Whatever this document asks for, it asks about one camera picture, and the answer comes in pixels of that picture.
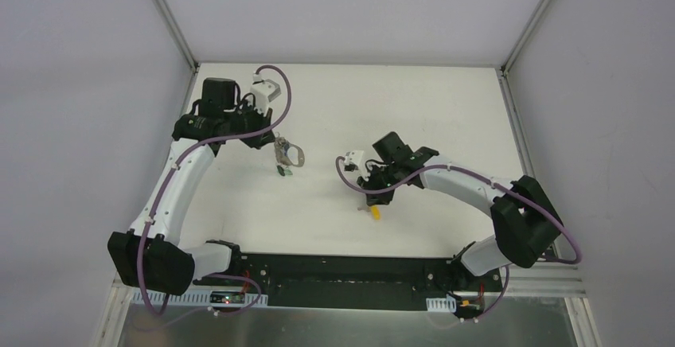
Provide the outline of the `yellow tagged key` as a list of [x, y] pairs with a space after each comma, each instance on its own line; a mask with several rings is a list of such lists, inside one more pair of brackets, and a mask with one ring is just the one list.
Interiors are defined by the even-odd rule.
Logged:
[[381, 220], [380, 210], [374, 206], [360, 206], [357, 208], [358, 211], [368, 213], [368, 215], [375, 221]]

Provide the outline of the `metal keyring carabiner plate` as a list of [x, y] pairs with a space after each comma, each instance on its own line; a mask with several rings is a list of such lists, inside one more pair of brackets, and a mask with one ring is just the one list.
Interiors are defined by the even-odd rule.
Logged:
[[280, 133], [275, 133], [274, 140], [275, 163], [282, 176], [291, 176], [293, 168], [303, 168], [306, 163], [304, 150], [290, 142]]

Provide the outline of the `green tagged key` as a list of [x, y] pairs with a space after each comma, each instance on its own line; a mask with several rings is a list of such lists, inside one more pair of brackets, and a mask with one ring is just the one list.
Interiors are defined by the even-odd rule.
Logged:
[[293, 172], [289, 166], [284, 166], [284, 165], [277, 165], [276, 166], [277, 171], [280, 176], [282, 177], [291, 177], [293, 176]]

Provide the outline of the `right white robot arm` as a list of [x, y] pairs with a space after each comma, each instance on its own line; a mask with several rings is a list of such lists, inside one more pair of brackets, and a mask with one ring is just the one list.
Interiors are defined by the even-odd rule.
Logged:
[[376, 161], [363, 151], [345, 154], [346, 171], [358, 171], [357, 189], [369, 207], [388, 205], [401, 185], [444, 193], [486, 214], [493, 233], [464, 247], [451, 262], [451, 278], [460, 290], [470, 291], [484, 274], [510, 264], [531, 267], [561, 236], [562, 222], [539, 182], [487, 177], [453, 163], [429, 147], [413, 150], [395, 132], [373, 143]]

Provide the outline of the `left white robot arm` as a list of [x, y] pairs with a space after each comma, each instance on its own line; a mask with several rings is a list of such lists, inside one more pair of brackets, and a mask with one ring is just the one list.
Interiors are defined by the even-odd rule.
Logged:
[[235, 286], [243, 266], [232, 257], [239, 248], [209, 240], [180, 248], [181, 230], [197, 187], [228, 136], [261, 149], [274, 141], [271, 102], [281, 87], [253, 76], [249, 92], [235, 80], [207, 78], [201, 97], [174, 124], [170, 153], [142, 212], [126, 232], [113, 232], [107, 249], [122, 282], [171, 295], [184, 294], [193, 281], [213, 275]]

